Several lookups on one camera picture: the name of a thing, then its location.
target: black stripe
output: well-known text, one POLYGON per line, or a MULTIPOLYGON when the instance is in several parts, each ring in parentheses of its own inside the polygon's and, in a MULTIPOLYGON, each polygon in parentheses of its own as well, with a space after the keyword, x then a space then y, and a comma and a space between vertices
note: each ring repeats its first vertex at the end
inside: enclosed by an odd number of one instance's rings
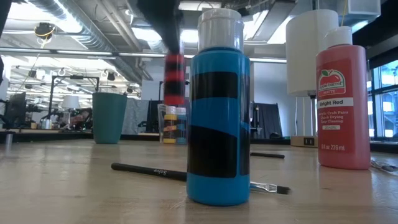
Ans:
POLYGON ((164 127, 167 127, 167 126, 175 126, 175 122, 176 122, 177 120, 173 120, 173 119, 165 119, 164 120, 164 127))
POLYGON ((194 125, 189 128, 188 172, 207 177, 235 177, 236 137, 194 125))
POLYGON ((249 114, 250 101, 250 77, 241 75, 241 121, 250 124, 249 114))
POLYGON ((239 151, 239 167, 241 175, 250 173, 250 133, 241 127, 240 132, 240 151, 239 151))
POLYGON ((177 124, 187 124, 187 120, 186 119, 178 119, 177 118, 177 120, 175 122, 175 125, 177 125, 177 124))
POLYGON ((165 131, 165 132, 163 132, 163 138, 174 139, 175 138, 175 131, 165 131))
POLYGON ((175 63, 175 62, 166 62, 165 64, 165 71, 184 71, 184 64, 182 63, 175 63))
POLYGON ((185 96, 185 80, 165 82, 164 95, 185 96))
POLYGON ((206 72, 194 75, 192 100, 211 97, 238 99, 238 75, 234 72, 206 72))

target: brush bristles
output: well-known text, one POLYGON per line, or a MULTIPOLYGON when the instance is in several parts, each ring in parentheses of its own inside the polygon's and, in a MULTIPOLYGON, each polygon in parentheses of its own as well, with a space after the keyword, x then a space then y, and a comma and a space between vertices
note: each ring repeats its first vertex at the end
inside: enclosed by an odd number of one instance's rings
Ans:
POLYGON ((290 188, 283 187, 283 186, 278 186, 276 188, 276 193, 277 194, 289 194, 290 193, 290 188))

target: red and black object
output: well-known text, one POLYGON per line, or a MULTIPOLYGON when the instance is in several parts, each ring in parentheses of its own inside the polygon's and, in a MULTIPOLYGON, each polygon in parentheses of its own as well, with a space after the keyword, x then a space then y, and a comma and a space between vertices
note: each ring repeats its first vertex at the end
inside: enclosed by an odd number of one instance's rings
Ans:
POLYGON ((182 54, 168 54, 165 57, 164 103, 185 104, 185 61, 182 54))

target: red paint bottle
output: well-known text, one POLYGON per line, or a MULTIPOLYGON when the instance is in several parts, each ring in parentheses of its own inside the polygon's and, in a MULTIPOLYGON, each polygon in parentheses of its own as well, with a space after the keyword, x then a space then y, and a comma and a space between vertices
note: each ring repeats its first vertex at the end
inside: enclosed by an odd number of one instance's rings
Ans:
POLYGON ((317 55, 318 160, 323 166, 368 169, 370 164, 365 49, 350 27, 331 30, 317 55))

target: table surface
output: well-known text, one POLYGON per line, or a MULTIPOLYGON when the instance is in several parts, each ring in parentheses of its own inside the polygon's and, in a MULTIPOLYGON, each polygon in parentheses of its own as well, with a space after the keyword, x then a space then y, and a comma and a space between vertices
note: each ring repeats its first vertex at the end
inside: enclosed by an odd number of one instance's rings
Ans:
MULTIPOLYGON (((186 170, 185 146, 92 140, 0 149, 0 223, 398 223, 398 174, 319 166, 317 150, 252 145, 285 159, 251 157, 251 180, 292 194, 253 192, 235 207, 187 198, 185 182, 111 170, 112 162, 186 170)), ((372 154, 398 166, 398 156, 372 154)))

